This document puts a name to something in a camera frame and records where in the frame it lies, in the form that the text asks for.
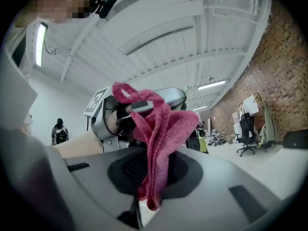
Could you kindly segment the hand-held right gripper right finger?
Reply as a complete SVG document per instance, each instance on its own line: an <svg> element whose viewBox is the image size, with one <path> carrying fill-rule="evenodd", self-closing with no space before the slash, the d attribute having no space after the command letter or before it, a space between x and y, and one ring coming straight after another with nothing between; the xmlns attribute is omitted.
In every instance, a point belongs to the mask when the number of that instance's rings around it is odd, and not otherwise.
<svg viewBox="0 0 308 231"><path fill-rule="evenodd" d="M185 198L163 200L146 231L266 231L289 205L227 160L179 152L200 164L203 177Z"/></svg>

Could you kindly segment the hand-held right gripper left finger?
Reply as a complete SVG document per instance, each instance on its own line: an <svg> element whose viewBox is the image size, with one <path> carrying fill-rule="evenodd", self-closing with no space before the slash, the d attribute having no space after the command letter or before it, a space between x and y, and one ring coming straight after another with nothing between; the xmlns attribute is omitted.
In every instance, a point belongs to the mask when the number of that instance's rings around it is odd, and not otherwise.
<svg viewBox="0 0 308 231"><path fill-rule="evenodd" d="M141 231L138 188L146 174L146 150L119 151L64 159L47 149L65 231Z"/></svg>

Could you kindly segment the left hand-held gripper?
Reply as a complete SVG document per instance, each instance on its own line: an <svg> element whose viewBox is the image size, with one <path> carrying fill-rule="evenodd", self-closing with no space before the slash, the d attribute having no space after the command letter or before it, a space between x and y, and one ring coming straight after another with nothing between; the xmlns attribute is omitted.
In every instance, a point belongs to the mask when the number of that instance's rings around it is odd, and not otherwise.
<svg viewBox="0 0 308 231"><path fill-rule="evenodd" d="M185 92L176 87L154 90L154 93L161 96L171 109L183 104L187 98ZM153 101L123 103L113 96L112 88L107 87L94 94L84 115L88 118L87 126L101 141L102 151L108 153L136 146L133 138L136 124L130 113L151 112L153 109Z"/></svg>

